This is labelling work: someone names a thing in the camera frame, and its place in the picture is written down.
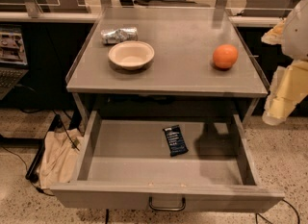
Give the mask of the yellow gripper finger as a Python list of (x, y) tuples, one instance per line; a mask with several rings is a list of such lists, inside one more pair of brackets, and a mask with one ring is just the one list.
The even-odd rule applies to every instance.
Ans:
[(263, 121), (271, 126), (285, 122), (307, 95), (308, 62), (295, 60), (287, 67), (278, 66), (264, 106)]
[(273, 28), (264, 33), (261, 37), (261, 41), (269, 45), (281, 44), (283, 42), (284, 26), (285, 19), (281, 20)]

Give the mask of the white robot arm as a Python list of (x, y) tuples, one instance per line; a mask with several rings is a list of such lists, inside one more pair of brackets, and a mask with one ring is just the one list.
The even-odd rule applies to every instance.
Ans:
[(308, 0), (300, 0), (261, 41), (280, 44), (282, 53), (293, 59), (287, 67), (277, 67), (269, 87), (262, 119), (275, 126), (284, 122), (308, 96)]

